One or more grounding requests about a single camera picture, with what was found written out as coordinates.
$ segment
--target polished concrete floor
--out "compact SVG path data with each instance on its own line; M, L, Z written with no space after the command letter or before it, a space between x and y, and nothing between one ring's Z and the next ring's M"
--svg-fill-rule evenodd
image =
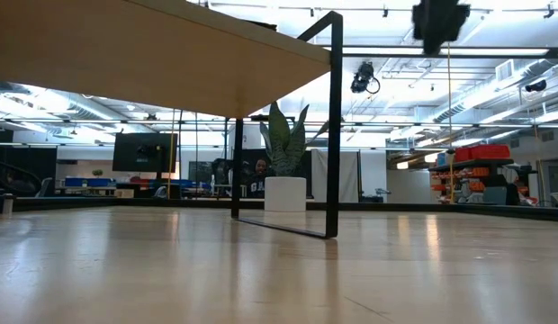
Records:
M558 323L556 222L342 212L339 237L323 241L228 215L0 220L0 324ZM320 227L323 213L303 217L286 222Z

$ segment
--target snake plant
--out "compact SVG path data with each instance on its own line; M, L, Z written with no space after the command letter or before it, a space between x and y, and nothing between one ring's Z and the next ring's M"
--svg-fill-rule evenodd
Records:
M265 140L267 155L271 159L273 169L278 176L293 176L299 166L307 145L314 141L320 134L329 130L329 121L326 121L319 132L309 141L305 140L305 118L307 105L299 115L299 120L289 129L289 122L279 110L277 103L271 103L269 111L269 128L260 123L259 129Z

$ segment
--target red container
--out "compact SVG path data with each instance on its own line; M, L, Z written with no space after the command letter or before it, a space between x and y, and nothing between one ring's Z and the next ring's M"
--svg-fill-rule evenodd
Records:
M455 150L455 162L464 162L471 159L471 148L457 148Z
M470 149L471 159L503 159L511 157L511 152L507 145L478 145Z

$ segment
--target television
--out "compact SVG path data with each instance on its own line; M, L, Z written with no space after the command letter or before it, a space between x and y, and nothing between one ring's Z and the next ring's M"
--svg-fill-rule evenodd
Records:
M177 143L176 134L117 134L113 171L175 172Z

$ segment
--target wooden tabletop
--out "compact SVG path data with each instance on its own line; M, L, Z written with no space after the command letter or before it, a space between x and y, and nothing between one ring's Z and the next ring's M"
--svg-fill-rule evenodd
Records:
M245 117L329 52L184 0L0 1L0 80Z

